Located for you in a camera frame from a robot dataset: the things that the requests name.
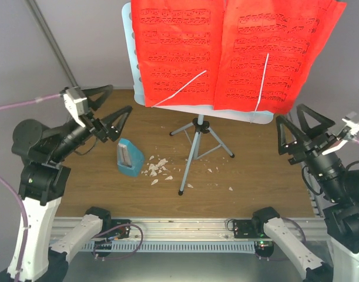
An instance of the wooden floor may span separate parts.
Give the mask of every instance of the wooden floor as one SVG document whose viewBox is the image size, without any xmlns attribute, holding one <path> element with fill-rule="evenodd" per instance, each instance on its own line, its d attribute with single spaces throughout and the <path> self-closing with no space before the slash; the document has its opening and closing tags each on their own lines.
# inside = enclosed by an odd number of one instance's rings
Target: wooden floor
<svg viewBox="0 0 359 282">
<path fill-rule="evenodd" d="M 206 117 L 213 130 L 236 157 L 230 158 L 223 149 L 194 161 L 190 168 L 184 195 L 177 191 L 182 181 L 190 143 L 182 132 L 169 136 L 195 115 L 171 110 L 145 108 L 133 100 L 131 90 L 116 90 L 98 110 L 105 116 L 124 105 L 133 111 L 122 137 L 129 139 L 145 154 L 147 163 L 159 159 L 169 162 L 165 180 L 140 174 L 137 178 L 118 172 L 116 143 L 99 142 L 87 155 L 68 157 L 65 165 L 72 168 L 57 216 L 83 216 L 90 206 L 108 209 L 113 216 L 126 217 L 250 217 L 252 212 L 273 206 L 286 217 L 313 217 L 310 199 L 300 177 L 300 165 L 290 166 L 288 156 L 277 153 L 275 121 L 255 125 Z M 89 142 L 79 151 L 94 142 Z M 216 146 L 210 134 L 202 137 L 200 151 Z M 158 183 L 151 186 L 154 179 Z"/>
</svg>

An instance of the brown wood surface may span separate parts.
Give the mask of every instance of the brown wood surface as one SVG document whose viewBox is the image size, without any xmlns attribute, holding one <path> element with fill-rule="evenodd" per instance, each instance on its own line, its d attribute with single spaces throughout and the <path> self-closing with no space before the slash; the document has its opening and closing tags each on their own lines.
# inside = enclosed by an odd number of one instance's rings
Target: brown wood surface
<svg viewBox="0 0 359 282">
<path fill-rule="evenodd" d="M 250 217 L 253 211 L 266 206 L 273 206 L 286 217 L 314 216 L 300 165 L 290 166 L 288 156 L 277 153 L 275 121 L 256 125 L 206 117 L 236 157 L 232 159 L 223 149 L 217 149 L 193 161 L 187 178 L 193 188 L 185 187 L 180 197 L 177 191 L 190 143 L 183 132 L 172 137 L 169 132 L 191 122 L 196 115 L 145 108 L 135 103 L 131 90 L 116 90 L 97 116 L 106 116 L 125 105 L 132 105 L 133 111 L 122 137 L 145 154 L 143 170 L 148 168 L 147 163 L 156 164 L 158 158 L 166 158 L 166 173 L 173 180 L 165 180 L 164 172 L 157 177 L 139 174 L 137 178 L 119 173 L 116 142 L 99 142 L 89 154 L 72 154 L 65 161 L 72 171 L 57 216 L 83 216 L 90 206 L 126 217 Z M 189 135 L 193 137 L 193 127 Z M 93 142 L 91 138 L 79 151 L 86 151 Z M 200 153 L 216 145 L 210 134 L 203 135 Z M 151 186 L 154 179 L 159 181 Z"/>
</svg>

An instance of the printed musical notes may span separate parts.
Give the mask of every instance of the printed musical notes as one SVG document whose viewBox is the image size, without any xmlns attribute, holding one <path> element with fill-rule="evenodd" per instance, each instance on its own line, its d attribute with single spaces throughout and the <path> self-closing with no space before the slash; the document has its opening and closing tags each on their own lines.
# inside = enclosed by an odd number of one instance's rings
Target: printed musical notes
<svg viewBox="0 0 359 282">
<path fill-rule="evenodd" d="M 221 56 L 223 0 L 133 0 L 132 25 L 146 106 L 212 105 Z"/>
<path fill-rule="evenodd" d="M 335 0 L 229 0 L 214 109 L 287 113 L 341 16 Z"/>
</svg>

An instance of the metal pole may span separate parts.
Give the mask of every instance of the metal pole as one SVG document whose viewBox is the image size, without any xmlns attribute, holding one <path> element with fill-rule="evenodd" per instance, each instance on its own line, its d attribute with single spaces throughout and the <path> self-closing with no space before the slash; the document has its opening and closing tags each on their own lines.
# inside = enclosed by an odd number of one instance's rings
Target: metal pole
<svg viewBox="0 0 359 282">
<path fill-rule="evenodd" d="M 56 40 L 48 26 L 48 24 L 45 21 L 45 18 L 42 15 L 41 10 L 39 9 L 39 6 L 37 5 L 35 0 L 25 0 L 25 3 L 27 4 L 29 10 L 31 10 L 32 15 L 34 16 L 35 20 L 38 23 L 38 26 L 41 28 L 43 34 L 45 35 L 46 40 L 48 41 L 51 49 L 54 52 L 54 55 L 56 56 L 59 64 L 61 65 L 63 71 L 66 73 L 67 78 L 69 79 L 72 87 L 78 86 L 78 83 L 76 82 L 75 77 L 73 76 L 71 69 L 69 68 L 66 59 L 63 56 L 63 53 L 61 49 L 59 48 L 59 45 L 56 43 Z"/>
</svg>

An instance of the white page holder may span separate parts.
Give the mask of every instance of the white page holder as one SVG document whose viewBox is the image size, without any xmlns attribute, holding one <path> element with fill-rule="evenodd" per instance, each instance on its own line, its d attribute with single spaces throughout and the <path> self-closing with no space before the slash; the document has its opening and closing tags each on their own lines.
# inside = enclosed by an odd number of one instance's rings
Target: white page holder
<svg viewBox="0 0 359 282">
<path fill-rule="evenodd" d="M 140 105 L 145 105 L 144 99 L 144 89 L 142 78 L 140 74 L 140 70 L 138 68 L 137 56 L 136 56 L 136 47 L 135 47 L 135 39 L 132 29 L 132 20 L 131 20 L 131 3 L 127 3 L 122 8 L 122 20 L 123 20 L 123 27 L 125 29 L 126 35 L 126 43 L 127 43 L 127 50 L 128 56 L 131 64 L 132 76 L 133 76 L 133 90 L 135 91 L 134 99 L 136 103 Z M 179 112 L 186 112 L 186 113 L 195 113 L 198 115 L 197 118 L 193 119 L 193 121 L 180 129 L 170 132 L 171 136 L 184 131 L 187 135 L 186 129 L 195 126 L 195 136 L 193 141 L 191 142 L 190 138 L 189 141 L 192 144 L 191 150 L 189 154 L 189 158 L 187 160 L 186 169 L 184 170 L 182 184 L 180 185 L 180 189 L 178 194 L 181 196 L 184 191 L 184 186 L 186 184 L 187 175 L 189 173 L 191 161 L 197 160 L 206 154 L 222 147 L 225 151 L 229 154 L 230 157 L 234 157 L 233 152 L 222 142 L 221 138 L 216 135 L 213 129 L 209 126 L 209 123 L 204 121 L 204 116 L 215 116 L 218 118 L 223 119 L 232 119 L 232 120 L 239 120 L 242 122 L 253 122 L 259 124 L 266 124 L 270 123 L 273 120 L 273 114 L 268 111 L 260 111 L 260 112 L 238 112 L 236 110 L 213 110 L 213 106 L 210 105 L 201 105 L 201 106 L 158 106 L 157 108 L 168 109 L 168 110 L 177 110 Z M 200 147 L 200 139 L 201 135 L 204 133 L 210 133 L 219 143 L 218 146 L 209 150 L 208 152 L 199 156 L 199 147 Z"/>
</svg>

